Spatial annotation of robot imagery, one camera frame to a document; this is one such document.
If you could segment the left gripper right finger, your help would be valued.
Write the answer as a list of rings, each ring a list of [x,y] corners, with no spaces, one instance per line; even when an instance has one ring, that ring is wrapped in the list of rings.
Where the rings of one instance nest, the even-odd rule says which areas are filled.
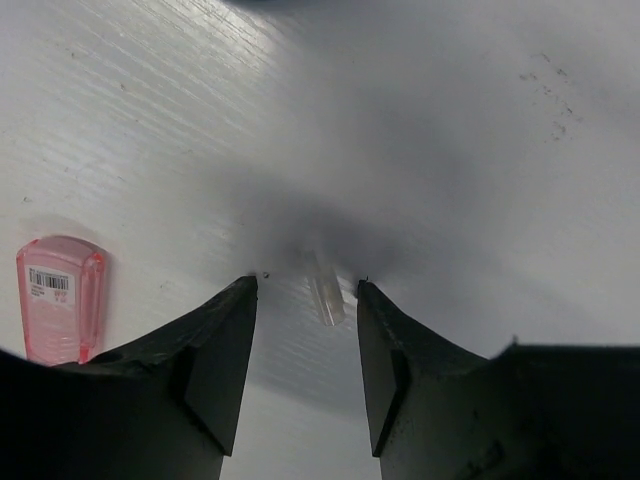
[[[486,359],[357,288],[372,454],[385,479],[635,479],[639,351],[514,343]]]

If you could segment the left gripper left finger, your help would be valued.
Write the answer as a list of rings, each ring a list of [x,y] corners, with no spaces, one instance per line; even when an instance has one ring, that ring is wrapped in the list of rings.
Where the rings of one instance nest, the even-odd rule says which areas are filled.
[[[256,324],[243,276],[85,363],[1,356],[5,479],[216,479],[232,453]]]

